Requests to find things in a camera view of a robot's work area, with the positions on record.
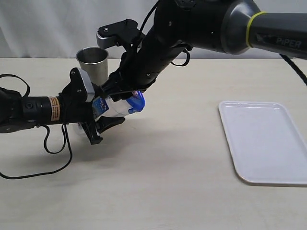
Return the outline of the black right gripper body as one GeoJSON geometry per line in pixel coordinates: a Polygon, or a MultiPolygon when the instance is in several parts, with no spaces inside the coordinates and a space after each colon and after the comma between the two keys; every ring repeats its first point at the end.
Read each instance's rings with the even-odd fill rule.
{"type": "Polygon", "coordinates": [[[100,86],[102,98],[111,97],[114,101],[128,99],[134,91],[146,90],[154,80],[149,79],[147,83],[145,76],[139,74],[134,66],[136,54],[124,52],[121,56],[119,67],[111,72],[108,80],[100,86]]]}

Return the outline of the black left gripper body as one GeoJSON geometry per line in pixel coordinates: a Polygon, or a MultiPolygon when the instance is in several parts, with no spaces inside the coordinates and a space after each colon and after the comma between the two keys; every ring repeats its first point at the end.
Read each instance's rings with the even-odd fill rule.
{"type": "Polygon", "coordinates": [[[77,68],[70,70],[70,82],[59,96],[64,101],[63,122],[80,124],[90,144],[101,143],[102,138],[97,132],[93,117],[93,100],[90,103],[85,102],[86,91],[77,68]]]}

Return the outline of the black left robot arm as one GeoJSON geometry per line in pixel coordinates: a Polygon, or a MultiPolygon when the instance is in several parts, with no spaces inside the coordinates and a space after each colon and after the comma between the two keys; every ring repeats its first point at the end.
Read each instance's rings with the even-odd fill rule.
{"type": "Polygon", "coordinates": [[[102,141],[100,136],[106,130],[120,125],[123,117],[101,116],[94,118],[93,100],[106,98],[101,88],[93,84],[86,71],[73,68],[70,83],[58,96],[32,97],[1,88],[0,90],[0,131],[12,133],[34,127],[56,124],[81,124],[92,145],[102,141]]]}

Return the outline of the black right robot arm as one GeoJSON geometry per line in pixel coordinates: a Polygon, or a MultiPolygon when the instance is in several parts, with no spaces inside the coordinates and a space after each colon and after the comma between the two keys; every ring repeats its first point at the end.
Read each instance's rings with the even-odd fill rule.
{"type": "Polygon", "coordinates": [[[100,48],[122,46],[119,67],[96,88],[102,97],[126,99],[146,91],[182,52],[193,48],[239,55],[251,48],[307,57],[307,16],[263,12],[252,0],[159,0],[144,34],[132,19],[102,26],[100,48]]]}

